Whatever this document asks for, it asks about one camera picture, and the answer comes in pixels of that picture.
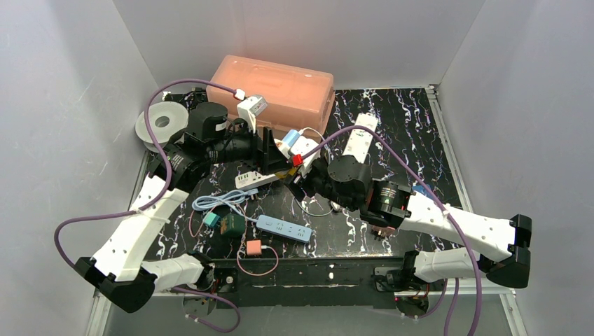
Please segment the small light blue charger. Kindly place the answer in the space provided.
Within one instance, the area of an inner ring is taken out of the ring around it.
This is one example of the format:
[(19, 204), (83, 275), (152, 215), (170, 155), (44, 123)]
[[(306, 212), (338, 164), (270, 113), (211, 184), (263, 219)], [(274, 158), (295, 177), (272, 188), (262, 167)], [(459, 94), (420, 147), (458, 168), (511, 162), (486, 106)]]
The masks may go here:
[(282, 142), (288, 148), (291, 148), (300, 137), (301, 137), (301, 133), (298, 130), (291, 129), (290, 131), (288, 131), (286, 133), (286, 135), (282, 139)]

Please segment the white usb charging hub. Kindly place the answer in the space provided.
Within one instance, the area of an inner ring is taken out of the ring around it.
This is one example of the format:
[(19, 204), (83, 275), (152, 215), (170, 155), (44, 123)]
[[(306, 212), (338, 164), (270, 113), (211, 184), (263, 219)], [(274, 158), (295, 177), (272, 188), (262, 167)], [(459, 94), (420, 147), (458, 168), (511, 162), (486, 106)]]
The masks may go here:
[(257, 171), (248, 171), (235, 177), (235, 188), (238, 190), (251, 190), (278, 181), (276, 174), (262, 175)]

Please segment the light blue power strip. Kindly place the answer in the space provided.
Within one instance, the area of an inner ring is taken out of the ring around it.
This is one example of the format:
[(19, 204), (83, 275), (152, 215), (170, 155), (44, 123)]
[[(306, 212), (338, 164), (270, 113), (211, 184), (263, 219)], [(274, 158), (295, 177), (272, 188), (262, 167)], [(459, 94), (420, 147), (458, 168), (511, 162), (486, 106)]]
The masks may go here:
[(285, 220), (260, 215), (256, 219), (256, 227), (264, 232), (279, 235), (301, 243), (308, 243), (312, 236), (312, 229)]

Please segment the white long power strip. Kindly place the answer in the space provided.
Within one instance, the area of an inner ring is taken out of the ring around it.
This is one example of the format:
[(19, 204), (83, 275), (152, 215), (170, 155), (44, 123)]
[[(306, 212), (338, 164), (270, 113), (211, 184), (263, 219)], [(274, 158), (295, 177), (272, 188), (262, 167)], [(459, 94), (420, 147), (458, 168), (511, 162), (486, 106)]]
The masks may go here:
[[(369, 113), (360, 113), (357, 116), (355, 125), (364, 126), (374, 132), (378, 125), (378, 118)], [(369, 134), (362, 129), (352, 130), (345, 145), (343, 155), (354, 156), (358, 163), (364, 164), (372, 140), (372, 134)]]

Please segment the pink translucent plastic storage box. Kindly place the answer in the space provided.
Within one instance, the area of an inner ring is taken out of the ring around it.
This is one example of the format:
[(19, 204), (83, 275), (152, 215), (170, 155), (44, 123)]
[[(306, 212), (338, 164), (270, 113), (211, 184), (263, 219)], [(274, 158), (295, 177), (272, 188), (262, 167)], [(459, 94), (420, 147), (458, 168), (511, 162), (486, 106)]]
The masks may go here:
[(262, 96), (268, 103), (256, 116), (259, 129), (271, 127), (281, 139), (289, 130), (320, 140), (333, 113), (335, 90), (330, 73), (227, 55), (211, 82)]

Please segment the dark green cube charger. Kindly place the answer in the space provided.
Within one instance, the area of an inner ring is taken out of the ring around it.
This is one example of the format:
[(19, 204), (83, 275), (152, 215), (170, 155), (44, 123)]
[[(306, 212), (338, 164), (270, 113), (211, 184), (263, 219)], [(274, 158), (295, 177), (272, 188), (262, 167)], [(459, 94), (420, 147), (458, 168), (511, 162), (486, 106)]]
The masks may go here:
[(246, 219), (236, 213), (229, 213), (220, 221), (220, 234), (227, 238), (240, 238), (246, 230)]

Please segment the teal plug adapter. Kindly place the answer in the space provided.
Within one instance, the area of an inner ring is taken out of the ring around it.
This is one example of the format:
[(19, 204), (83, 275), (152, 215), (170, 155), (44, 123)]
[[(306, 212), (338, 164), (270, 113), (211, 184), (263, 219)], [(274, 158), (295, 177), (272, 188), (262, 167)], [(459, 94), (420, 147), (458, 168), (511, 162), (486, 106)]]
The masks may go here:
[(208, 228), (215, 228), (218, 225), (220, 219), (221, 217), (219, 215), (209, 212), (202, 219), (202, 223)]

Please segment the small pink usb charger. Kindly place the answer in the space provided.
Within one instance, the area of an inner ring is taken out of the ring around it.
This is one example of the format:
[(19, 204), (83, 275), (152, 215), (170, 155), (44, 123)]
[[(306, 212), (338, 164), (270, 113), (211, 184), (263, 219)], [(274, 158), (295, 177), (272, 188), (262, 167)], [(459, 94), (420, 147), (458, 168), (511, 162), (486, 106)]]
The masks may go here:
[(248, 256), (261, 256), (263, 245), (261, 240), (250, 240), (246, 242), (246, 254)]

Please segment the blue plug adapter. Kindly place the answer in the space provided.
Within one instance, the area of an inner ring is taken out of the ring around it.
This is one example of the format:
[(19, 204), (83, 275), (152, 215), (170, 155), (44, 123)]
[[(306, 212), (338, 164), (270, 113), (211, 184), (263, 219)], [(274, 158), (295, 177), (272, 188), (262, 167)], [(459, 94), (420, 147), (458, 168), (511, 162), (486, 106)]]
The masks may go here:
[(415, 191), (415, 192), (417, 192), (417, 193), (423, 194), (426, 197), (431, 197), (431, 193), (433, 192), (433, 188), (429, 184), (427, 184), (427, 187), (428, 187), (428, 189), (424, 188), (422, 185), (414, 185), (412, 187), (412, 190)]

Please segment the white cube charger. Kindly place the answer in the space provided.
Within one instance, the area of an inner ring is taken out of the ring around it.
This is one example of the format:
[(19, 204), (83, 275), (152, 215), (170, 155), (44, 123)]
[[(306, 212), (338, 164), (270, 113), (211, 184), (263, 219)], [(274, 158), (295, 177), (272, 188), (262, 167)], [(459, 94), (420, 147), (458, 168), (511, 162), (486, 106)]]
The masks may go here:
[(279, 149), (279, 151), (286, 157), (289, 158), (290, 157), (290, 150), (292, 145), (294, 144), (294, 140), (290, 139), (288, 141), (284, 141), (284, 140), (279, 140), (279, 139), (275, 139), (275, 145), (277, 146), (277, 148)]

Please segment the yellow cube socket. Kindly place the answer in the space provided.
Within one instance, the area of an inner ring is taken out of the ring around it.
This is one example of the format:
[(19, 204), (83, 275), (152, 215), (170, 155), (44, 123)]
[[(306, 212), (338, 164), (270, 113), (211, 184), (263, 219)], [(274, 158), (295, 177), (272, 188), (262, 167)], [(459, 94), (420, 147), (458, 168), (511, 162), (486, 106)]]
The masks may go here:
[(298, 172), (298, 168), (292, 167), (291, 169), (288, 169), (286, 171), (279, 171), (279, 172), (275, 173), (275, 176), (278, 177), (279, 179), (286, 179), (287, 177), (295, 176), (295, 174), (297, 172)]

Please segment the pink plug adapter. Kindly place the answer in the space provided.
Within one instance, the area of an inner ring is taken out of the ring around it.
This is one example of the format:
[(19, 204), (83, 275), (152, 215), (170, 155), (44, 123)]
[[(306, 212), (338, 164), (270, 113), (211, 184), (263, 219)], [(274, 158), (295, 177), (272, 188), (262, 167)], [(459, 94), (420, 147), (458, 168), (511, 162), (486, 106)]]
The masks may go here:
[(384, 239), (390, 237), (394, 232), (395, 228), (393, 227), (379, 227), (377, 225), (371, 226), (371, 232), (378, 238)]

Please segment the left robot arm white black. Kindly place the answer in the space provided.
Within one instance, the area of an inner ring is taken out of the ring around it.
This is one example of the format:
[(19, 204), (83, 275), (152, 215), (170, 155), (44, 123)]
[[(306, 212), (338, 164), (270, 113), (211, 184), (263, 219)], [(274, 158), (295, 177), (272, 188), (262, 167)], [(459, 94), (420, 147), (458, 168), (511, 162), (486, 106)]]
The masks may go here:
[(272, 129), (249, 129), (246, 119), (238, 129), (226, 129), (228, 110), (214, 102), (198, 104), (188, 114), (183, 141), (170, 141), (166, 157), (149, 167), (138, 198), (108, 241), (91, 257), (76, 261), (75, 270), (113, 304), (127, 313), (142, 308), (154, 293), (187, 284), (201, 286), (214, 278), (214, 262), (201, 252), (146, 261), (158, 233), (195, 186), (218, 163), (243, 161), (262, 174), (288, 171), (291, 156), (283, 153)]

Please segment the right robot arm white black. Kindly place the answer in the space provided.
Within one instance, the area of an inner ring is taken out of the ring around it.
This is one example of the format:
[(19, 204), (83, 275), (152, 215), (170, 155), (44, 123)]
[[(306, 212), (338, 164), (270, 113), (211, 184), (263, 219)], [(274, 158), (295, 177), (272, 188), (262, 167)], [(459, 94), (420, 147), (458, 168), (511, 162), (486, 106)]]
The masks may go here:
[(378, 228), (421, 232), (460, 245), (446, 251), (407, 252), (403, 267), (388, 281), (395, 288), (481, 275), (508, 288), (529, 284), (532, 219), (528, 216), (498, 219), (448, 204), (438, 206), (407, 185), (373, 178), (371, 168), (352, 155), (331, 162), (317, 158), (309, 172), (296, 170), (284, 184), (297, 200), (320, 195), (358, 211), (362, 221)]

